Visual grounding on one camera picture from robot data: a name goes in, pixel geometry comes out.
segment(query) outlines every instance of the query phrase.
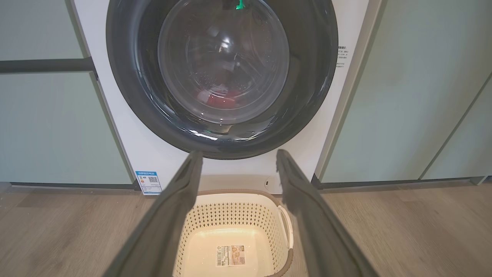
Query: blue and white sticker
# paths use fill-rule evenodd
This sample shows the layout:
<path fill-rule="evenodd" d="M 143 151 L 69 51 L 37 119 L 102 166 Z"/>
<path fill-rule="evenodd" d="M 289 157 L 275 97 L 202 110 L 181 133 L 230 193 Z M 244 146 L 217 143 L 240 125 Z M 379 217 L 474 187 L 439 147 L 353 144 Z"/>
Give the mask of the blue and white sticker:
<path fill-rule="evenodd" d="M 144 194 L 161 193 L 162 189 L 160 188 L 159 178 L 157 178 L 157 172 L 135 171 L 135 173 L 137 173 L 137 180 Z"/>

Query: label in basket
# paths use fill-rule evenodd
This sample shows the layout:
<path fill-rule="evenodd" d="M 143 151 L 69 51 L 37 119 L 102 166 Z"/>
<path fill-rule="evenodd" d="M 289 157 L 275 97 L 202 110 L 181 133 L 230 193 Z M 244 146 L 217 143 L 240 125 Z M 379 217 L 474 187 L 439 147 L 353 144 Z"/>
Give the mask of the label in basket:
<path fill-rule="evenodd" d="M 218 267 L 242 266 L 246 264 L 244 245 L 217 246 Z"/>

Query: door glass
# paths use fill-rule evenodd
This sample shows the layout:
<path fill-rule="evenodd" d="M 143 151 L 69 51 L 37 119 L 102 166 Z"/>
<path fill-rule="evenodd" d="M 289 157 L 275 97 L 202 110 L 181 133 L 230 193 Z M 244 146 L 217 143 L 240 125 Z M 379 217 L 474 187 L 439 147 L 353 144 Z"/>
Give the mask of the door glass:
<path fill-rule="evenodd" d="M 181 0 L 162 25 L 159 66 L 169 91 L 200 120 L 237 124 L 277 99 L 287 36 L 262 0 Z"/>

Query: washing machine drum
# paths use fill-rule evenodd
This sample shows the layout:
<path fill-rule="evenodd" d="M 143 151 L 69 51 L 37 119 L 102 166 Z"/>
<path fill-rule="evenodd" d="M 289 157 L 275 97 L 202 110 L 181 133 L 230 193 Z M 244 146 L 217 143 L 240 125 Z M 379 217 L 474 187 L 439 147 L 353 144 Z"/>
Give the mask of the washing machine drum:
<path fill-rule="evenodd" d="M 215 159 L 293 138 L 323 103 L 338 54 L 329 0 L 111 0 L 106 34 L 138 118 Z"/>

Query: black door rim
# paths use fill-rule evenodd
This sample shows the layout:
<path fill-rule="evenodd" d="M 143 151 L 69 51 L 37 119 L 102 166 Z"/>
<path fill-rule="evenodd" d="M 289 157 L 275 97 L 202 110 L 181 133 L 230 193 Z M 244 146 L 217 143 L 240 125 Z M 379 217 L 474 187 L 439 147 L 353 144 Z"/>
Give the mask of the black door rim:
<path fill-rule="evenodd" d="M 287 80 L 275 102 L 259 116 L 222 126 L 184 109 L 162 78 L 157 43 L 177 0 L 110 0 L 106 42 L 113 75 L 126 102 L 157 136 L 204 157 L 250 158 L 283 145 L 299 133 L 322 105 L 338 55 L 338 30 L 331 1 L 271 0 L 290 51 Z"/>

